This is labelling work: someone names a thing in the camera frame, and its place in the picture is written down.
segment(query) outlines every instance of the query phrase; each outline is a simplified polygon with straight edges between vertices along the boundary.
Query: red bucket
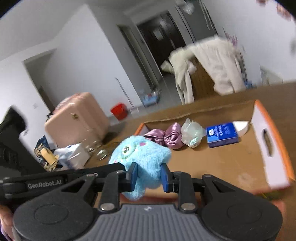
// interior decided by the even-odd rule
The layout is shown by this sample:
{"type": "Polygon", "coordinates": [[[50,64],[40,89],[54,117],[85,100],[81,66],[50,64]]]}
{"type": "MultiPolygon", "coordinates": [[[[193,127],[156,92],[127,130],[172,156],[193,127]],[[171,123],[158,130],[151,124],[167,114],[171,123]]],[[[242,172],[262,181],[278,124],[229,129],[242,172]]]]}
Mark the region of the red bucket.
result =
{"type": "Polygon", "coordinates": [[[128,109],[123,103],[117,104],[110,111],[119,121],[123,120],[128,115],[128,109]]]}

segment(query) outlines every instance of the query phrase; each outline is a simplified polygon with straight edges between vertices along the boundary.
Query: box handle hole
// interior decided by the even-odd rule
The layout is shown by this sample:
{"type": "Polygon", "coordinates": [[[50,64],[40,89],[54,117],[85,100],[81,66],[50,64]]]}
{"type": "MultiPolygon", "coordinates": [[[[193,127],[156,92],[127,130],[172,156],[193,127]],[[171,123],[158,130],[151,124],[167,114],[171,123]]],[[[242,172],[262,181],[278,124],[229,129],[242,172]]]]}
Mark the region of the box handle hole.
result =
{"type": "Polygon", "coordinates": [[[271,157],[273,155],[273,148],[272,148],[272,144],[271,144],[271,141],[270,141],[270,136],[267,133],[267,129],[263,130],[263,139],[265,141],[265,144],[266,144],[266,147],[267,147],[267,150],[268,150],[268,156],[271,157]]]}

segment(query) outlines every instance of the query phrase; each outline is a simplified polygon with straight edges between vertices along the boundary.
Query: white fabric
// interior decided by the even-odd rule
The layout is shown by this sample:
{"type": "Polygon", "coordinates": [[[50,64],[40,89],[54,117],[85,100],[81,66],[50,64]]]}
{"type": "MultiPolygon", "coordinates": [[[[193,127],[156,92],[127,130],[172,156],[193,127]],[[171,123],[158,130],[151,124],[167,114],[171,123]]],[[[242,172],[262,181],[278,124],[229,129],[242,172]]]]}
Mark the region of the white fabric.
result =
{"type": "Polygon", "coordinates": [[[214,91],[218,94],[227,95],[246,90],[236,54],[237,50],[231,42],[218,36],[171,52],[169,60],[175,72],[176,87],[182,104],[194,102],[188,71],[189,59],[194,56],[214,81],[214,91]]]}
{"type": "Polygon", "coordinates": [[[163,64],[160,66],[161,69],[165,72],[174,74],[174,68],[172,67],[172,65],[168,62],[168,61],[164,61],[163,64]]]}

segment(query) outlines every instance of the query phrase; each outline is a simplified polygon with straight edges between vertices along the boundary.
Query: door frame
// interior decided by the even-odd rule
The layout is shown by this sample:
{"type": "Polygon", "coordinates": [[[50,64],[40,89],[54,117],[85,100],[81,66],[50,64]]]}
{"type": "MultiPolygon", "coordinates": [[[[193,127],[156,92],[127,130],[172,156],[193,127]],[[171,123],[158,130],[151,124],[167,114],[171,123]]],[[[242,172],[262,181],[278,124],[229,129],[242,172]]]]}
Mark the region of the door frame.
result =
{"type": "Polygon", "coordinates": [[[156,74],[150,66],[149,61],[147,60],[144,51],[141,48],[141,45],[134,36],[131,27],[121,24],[118,24],[117,27],[119,28],[119,31],[128,44],[132,54],[134,55],[135,60],[137,61],[137,64],[139,65],[143,75],[145,76],[147,83],[149,84],[151,89],[154,89],[154,87],[158,85],[156,74]]]}

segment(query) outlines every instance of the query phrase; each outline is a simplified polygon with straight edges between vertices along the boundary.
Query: pink suitcase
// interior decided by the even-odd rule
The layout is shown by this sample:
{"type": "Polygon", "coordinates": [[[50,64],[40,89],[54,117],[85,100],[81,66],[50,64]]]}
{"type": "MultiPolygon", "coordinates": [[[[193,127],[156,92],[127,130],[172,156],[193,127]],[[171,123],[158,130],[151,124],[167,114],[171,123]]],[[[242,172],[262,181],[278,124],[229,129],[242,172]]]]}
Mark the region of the pink suitcase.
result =
{"type": "Polygon", "coordinates": [[[87,141],[102,141],[108,132],[109,119],[92,94],[76,94],[63,102],[45,123],[45,130],[59,148],[87,141]]]}

